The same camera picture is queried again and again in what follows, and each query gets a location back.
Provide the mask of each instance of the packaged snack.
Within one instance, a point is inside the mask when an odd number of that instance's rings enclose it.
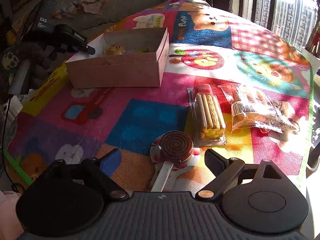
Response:
[[[282,133],[276,110],[262,91],[234,83],[218,87],[231,104],[232,130],[258,127]]]
[[[119,44],[107,46],[104,49],[103,54],[106,56],[124,54],[124,48]]]
[[[195,146],[226,145],[227,140],[224,134],[226,124],[217,97],[212,94],[211,87],[210,91],[206,86],[188,88],[188,95],[195,127]]]
[[[271,104],[276,110],[282,132],[284,133],[297,130],[297,128],[289,121],[287,117],[287,112],[290,107],[289,102],[271,100]],[[262,128],[260,128],[260,130],[262,133],[267,133],[269,131]]]

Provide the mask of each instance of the black cable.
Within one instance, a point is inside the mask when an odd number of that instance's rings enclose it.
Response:
[[[8,172],[7,172],[7,169],[5,167],[5,163],[4,163],[4,134],[5,134],[5,126],[7,124],[7,119],[8,119],[8,114],[9,114],[9,107],[10,107],[10,103],[11,103],[11,98],[9,98],[9,102],[8,102],[8,107],[7,107],[7,113],[5,114],[5,119],[4,119],[4,125],[3,125],[3,132],[2,132],[2,143],[1,143],[1,155],[2,155],[2,164],[3,164],[3,169],[4,169],[4,172],[5,174],[7,175],[8,179],[10,180],[11,182],[11,188],[14,192],[16,193],[19,193],[19,190],[17,189],[17,186],[21,187],[22,190],[23,190],[23,193],[25,193],[25,188],[22,184],[20,183],[14,183],[12,181],[12,179],[10,178]]]

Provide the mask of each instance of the pink fabric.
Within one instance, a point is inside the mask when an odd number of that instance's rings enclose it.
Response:
[[[232,47],[274,58],[284,59],[279,37],[269,30],[248,21],[231,22]]]
[[[0,240],[14,240],[23,233],[16,215],[19,197],[13,191],[0,191]]]

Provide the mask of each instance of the green strip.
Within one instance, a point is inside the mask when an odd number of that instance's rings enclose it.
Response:
[[[296,187],[300,191],[302,190],[304,191],[304,188],[302,188],[302,185],[305,185],[305,182],[306,182],[306,168],[307,168],[309,152],[310,152],[312,126],[313,126],[313,72],[312,72],[312,67],[310,66],[309,127],[308,127],[308,137],[306,139],[307,148],[302,158],[302,163],[301,163],[300,171],[299,171],[297,182],[296,182]]]
[[[15,169],[15,171],[19,174],[19,176],[27,183],[29,186],[33,183],[33,180],[24,172],[23,169],[20,168],[19,164],[10,156],[7,150],[3,149],[4,156],[7,158],[8,162]]]

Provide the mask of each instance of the table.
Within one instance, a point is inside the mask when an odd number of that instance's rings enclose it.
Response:
[[[79,163],[119,147],[121,155],[108,166],[112,179],[129,191],[146,190],[154,174],[150,145],[170,130],[192,134],[187,88],[208,83],[227,125],[228,144],[213,149],[225,158],[238,157],[246,163],[271,159],[299,187],[308,159],[306,140],[311,139],[309,63],[271,31],[186,0],[169,0],[106,31],[162,26],[168,28],[170,49],[160,88],[114,88],[100,101],[99,111],[83,116],[79,115],[82,109],[94,104],[105,89],[73,89],[66,66],[56,69],[12,126],[8,152],[20,167],[34,179],[54,159]],[[256,128],[231,133],[231,107],[218,88],[228,82],[249,84],[270,100],[289,102],[299,131],[290,134],[288,142]],[[214,179],[204,164],[206,149],[200,148],[199,163],[178,177],[174,191],[194,193]],[[12,169],[10,174],[19,180]]]

